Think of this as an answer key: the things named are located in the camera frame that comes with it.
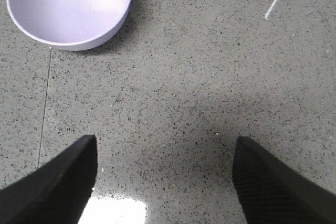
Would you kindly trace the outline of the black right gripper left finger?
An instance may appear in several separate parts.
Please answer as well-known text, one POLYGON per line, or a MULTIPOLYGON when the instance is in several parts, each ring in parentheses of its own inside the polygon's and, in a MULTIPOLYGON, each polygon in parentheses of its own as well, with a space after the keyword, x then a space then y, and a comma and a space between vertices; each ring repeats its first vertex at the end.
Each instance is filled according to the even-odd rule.
POLYGON ((97 169, 96 137, 84 135, 33 173, 1 189, 1 223, 78 223, 97 169))

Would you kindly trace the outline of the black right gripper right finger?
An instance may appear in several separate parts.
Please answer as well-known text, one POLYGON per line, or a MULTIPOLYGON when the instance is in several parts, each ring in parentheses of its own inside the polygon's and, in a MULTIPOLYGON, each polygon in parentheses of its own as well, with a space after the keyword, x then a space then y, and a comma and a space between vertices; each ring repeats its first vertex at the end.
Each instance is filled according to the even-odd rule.
POLYGON ((335 195, 250 137, 236 141, 232 179, 248 223, 335 223, 335 195))

